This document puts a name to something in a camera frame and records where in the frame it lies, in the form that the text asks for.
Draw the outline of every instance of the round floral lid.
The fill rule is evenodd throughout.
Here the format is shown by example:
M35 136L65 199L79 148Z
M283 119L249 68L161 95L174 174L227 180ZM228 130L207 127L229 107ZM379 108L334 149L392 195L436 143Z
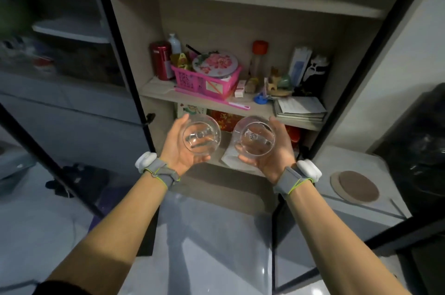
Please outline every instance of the round floral lid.
M198 55L192 62L193 69L210 77L221 78L238 68L238 60L228 52L209 52Z

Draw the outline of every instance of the hand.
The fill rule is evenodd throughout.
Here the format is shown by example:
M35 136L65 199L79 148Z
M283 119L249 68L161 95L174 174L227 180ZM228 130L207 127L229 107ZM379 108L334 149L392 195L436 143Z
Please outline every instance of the hand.
M275 132L275 145L272 151L258 159L247 158L242 154L238 158L246 164L259 168L266 178L275 185L286 166L291 166L296 161L292 150L291 138L287 134L284 124L278 122L273 116L269 121Z
M185 147L184 141L182 140L181 128L187 123L188 119L189 115L185 114L175 120L167 134L164 148L159 157L159 159L166 162L168 167L174 169L180 176L186 173L193 164L206 162L210 159L210 156L195 156Z

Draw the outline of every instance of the pink basket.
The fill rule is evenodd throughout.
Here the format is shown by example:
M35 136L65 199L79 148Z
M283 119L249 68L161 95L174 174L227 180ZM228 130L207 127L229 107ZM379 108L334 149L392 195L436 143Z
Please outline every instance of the pink basket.
M175 66L171 66L171 69L175 72L179 88L224 100L235 89L242 66L238 66L228 81L222 81L219 78L212 78Z

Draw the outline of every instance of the person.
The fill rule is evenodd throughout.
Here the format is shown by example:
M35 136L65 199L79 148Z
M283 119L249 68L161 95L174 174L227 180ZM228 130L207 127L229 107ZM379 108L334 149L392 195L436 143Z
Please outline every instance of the person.
M179 175L207 157L194 157L181 146L180 130L188 115L177 119L169 131L160 159ZM276 184L285 167L295 163L291 140L283 124L274 117L270 124L276 141L267 157L239 159L258 167ZM131 188L123 200L56 267L34 294L117 294L130 271L145 231L167 192L166 185L149 172ZM327 205L307 180L287 197L320 274L331 294L409 294L380 259Z

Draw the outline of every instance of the forearm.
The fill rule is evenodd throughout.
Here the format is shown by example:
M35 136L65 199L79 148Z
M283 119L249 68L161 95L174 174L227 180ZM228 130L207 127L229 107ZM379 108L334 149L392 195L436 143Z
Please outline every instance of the forearm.
M143 174L48 280L75 284L92 295L117 294L166 191L163 182Z
M312 184L297 187L287 202L332 295L409 294Z

